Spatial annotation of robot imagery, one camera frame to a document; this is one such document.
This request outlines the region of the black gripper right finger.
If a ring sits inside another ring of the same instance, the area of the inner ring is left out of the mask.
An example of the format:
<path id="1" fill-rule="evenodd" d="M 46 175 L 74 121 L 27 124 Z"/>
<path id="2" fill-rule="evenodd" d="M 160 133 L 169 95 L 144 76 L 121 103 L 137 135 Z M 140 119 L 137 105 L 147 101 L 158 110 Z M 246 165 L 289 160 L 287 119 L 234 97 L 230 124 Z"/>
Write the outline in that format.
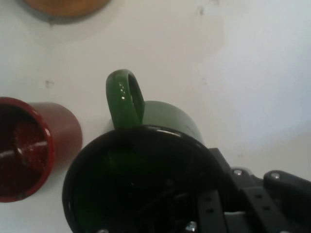
<path id="1" fill-rule="evenodd" d="M 246 168 L 230 167 L 218 148 L 210 148 L 221 166 L 218 188 L 224 209 L 247 216 L 253 232 L 309 233 L 311 183 L 281 170 L 258 178 Z"/>

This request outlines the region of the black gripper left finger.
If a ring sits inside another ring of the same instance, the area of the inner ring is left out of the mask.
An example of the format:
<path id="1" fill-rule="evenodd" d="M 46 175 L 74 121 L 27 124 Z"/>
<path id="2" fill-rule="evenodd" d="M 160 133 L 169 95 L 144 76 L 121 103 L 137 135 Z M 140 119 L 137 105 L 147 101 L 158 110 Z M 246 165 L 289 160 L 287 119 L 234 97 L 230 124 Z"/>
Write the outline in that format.
<path id="1" fill-rule="evenodd" d="M 196 194 L 195 219 L 189 221 L 185 233 L 226 233 L 224 211 L 217 190 Z"/>

